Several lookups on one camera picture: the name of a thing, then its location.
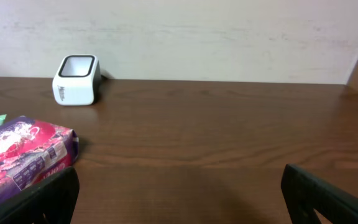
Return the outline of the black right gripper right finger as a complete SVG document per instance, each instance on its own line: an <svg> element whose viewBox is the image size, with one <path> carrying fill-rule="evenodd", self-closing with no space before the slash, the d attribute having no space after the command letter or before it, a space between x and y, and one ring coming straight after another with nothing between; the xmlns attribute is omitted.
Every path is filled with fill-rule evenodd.
<svg viewBox="0 0 358 224"><path fill-rule="evenodd" d="M331 223L358 224L358 198L304 169L287 164L281 190L291 222L320 223L317 213Z"/></svg>

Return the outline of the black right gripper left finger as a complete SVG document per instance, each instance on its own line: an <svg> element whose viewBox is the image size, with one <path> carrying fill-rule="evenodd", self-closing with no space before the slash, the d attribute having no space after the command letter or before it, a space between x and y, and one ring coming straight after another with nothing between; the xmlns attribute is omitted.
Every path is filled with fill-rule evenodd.
<svg viewBox="0 0 358 224"><path fill-rule="evenodd" d="M57 172L0 203L0 224L71 223L80 183L74 167Z"/></svg>

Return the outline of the purple red snack packet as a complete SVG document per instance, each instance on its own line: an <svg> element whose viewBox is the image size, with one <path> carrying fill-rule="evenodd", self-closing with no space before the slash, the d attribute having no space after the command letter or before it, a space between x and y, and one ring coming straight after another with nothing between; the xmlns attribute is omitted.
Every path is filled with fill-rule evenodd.
<svg viewBox="0 0 358 224"><path fill-rule="evenodd" d="M0 203L74 164L75 131L20 116L0 126Z"/></svg>

